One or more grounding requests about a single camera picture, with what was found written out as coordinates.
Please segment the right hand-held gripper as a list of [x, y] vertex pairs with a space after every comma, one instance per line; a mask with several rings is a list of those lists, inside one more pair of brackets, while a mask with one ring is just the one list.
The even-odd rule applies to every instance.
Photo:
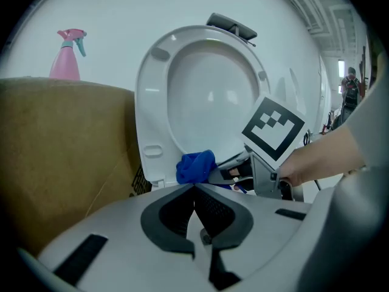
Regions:
[[258, 196], [291, 199], [291, 185], [280, 180], [280, 167], [296, 149], [306, 131], [302, 113], [272, 96], [260, 96], [241, 129], [247, 152], [218, 164], [210, 184], [234, 184], [237, 167], [250, 160], [253, 189]]

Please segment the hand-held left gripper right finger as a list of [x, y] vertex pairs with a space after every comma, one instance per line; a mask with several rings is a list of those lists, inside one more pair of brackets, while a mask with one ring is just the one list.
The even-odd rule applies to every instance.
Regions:
[[194, 262], [215, 290], [226, 291], [265, 266], [297, 232], [311, 205], [194, 188]]

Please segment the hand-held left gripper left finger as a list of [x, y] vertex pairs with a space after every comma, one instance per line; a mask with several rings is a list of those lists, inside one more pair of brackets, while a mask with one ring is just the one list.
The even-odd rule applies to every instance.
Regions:
[[111, 203], [52, 240], [38, 260], [54, 271], [87, 236], [107, 242], [77, 284], [85, 292], [213, 292], [189, 254], [165, 252], [144, 234], [140, 218], [176, 186]]

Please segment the blue cloth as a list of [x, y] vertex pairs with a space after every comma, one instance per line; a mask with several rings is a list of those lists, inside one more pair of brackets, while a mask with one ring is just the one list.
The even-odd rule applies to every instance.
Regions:
[[211, 150], [186, 154], [176, 165], [176, 180], [179, 184], [203, 183], [216, 168], [215, 155]]

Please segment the person's right forearm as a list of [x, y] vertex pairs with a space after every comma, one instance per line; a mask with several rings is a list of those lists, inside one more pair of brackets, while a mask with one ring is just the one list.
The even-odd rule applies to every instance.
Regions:
[[365, 165], [349, 128], [342, 125], [321, 139], [295, 149], [280, 166], [281, 179], [292, 186], [329, 178]]

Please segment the white toilet lid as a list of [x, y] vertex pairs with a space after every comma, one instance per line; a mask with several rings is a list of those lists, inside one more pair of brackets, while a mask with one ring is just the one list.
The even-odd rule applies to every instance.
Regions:
[[171, 132], [185, 153], [211, 150], [223, 162], [243, 150], [238, 125], [258, 96], [255, 70], [240, 51], [216, 40], [191, 43], [168, 71]]

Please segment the person's right hand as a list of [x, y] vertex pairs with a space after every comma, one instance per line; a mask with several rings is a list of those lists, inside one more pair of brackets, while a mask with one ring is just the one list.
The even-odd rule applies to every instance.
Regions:
[[251, 165], [239, 165], [237, 168], [230, 169], [229, 174], [232, 178], [238, 178], [238, 181], [233, 185], [235, 191], [251, 191], [254, 189]]

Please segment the brown cardboard box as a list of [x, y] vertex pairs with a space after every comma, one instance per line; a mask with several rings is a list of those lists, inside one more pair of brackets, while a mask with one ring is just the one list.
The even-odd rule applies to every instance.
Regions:
[[147, 193], [130, 90], [0, 78], [0, 239], [33, 256], [107, 204]]

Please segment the pink spray bottle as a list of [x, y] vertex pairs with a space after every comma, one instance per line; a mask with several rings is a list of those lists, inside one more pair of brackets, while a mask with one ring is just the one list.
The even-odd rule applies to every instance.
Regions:
[[74, 44], [77, 46], [82, 57], [86, 56], [83, 40], [87, 35], [81, 29], [66, 29], [57, 32], [62, 37], [63, 42], [55, 57], [49, 72], [50, 78], [65, 80], [80, 80], [80, 71], [74, 53]]

